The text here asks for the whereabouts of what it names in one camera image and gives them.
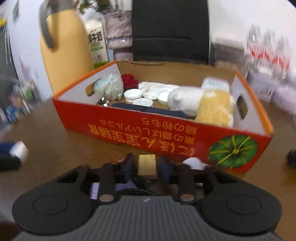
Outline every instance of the brown tabletop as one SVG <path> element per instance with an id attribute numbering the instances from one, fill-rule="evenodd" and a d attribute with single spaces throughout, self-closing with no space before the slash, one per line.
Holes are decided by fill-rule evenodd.
<path id="1" fill-rule="evenodd" d="M 296 149 L 296 129 L 292 125 L 292 117 L 271 104 L 264 104 L 264 107 L 275 127 L 275 135 L 253 168 L 236 176 L 280 200 L 283 214 L 276 233 L 284 240 L 295 241 L 296 169 L 286 165 L 286 155 Z M 106 162 L 120 160 L 129 152 L 148 154 L 64 129 L 50 101 L 15 124 L 5 140 L 21 140 L 30 151 L 19 171 L 0 173 L 0 213 L 11 222 L 11 207 L 18 196 L 80 164 L 96 168 Z"/>

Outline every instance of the white round lid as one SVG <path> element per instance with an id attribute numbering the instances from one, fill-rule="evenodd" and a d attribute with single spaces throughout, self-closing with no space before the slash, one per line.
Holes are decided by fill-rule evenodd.
<path id="1" fill-rule="evenodd" d="M 168 94 L 172 91 L 173 91 L 173 89 L 170 87 L 160 88 L 156 93 L 157 100 L 159 100 L 161 102 L 167 102 L 168 101 Z"/>
<path id="2" fill-rule="evenodd" d="M 138 99 L 142 97 L 142 95 L 143 95 L 143 91 L 139 89 L 130 89 L 124 92 L 124 97 L 126 99 Z"/>
<path id="3" fill-rule="evenodd" d="M 133 104 L 147 106 L 147 107 L 153 107 L 153 100 L 150 100 L 148 98 L 140 98 L 140 99 L 136 99 L 133 102 Z"/>

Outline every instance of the thermos handle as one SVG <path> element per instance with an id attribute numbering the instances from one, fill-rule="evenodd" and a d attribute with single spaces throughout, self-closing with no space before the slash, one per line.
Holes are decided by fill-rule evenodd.
<path id="1" fill-rule="evenodd" d="M 40 10 L 39 10 L 41 32 L 44 36 L 47 46 L 51 49 L 55 47 L 55 43 L 48 29 L 47 18 L 54 12 L 54 11 L 49 11 L 49 7 L 54 7 L 51 5 L 52 2 L 56 2 L 56 0 L 45 1 L 44 3 L 41 4 Z"/>

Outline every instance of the wooden block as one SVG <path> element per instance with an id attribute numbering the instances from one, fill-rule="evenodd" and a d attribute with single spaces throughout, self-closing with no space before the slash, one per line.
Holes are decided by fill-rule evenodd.
<path id="1" fill-rule="evenodd" d="M 148 180 L 157 179 L 155 155 L 139 155 L 138 175 Z"/>

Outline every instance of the black cable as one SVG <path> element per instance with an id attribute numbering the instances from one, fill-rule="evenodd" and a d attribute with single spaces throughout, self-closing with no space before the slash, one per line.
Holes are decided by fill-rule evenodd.
<path id="1" fill-rule="evenodd" d="M 122 189 L 116 192 L 117 198 L 128 195 L 128 196 L 159 196 L 157 193 L 145 190 L 145 189 L 138 189 L 138 188 L 127 188 Z"/>

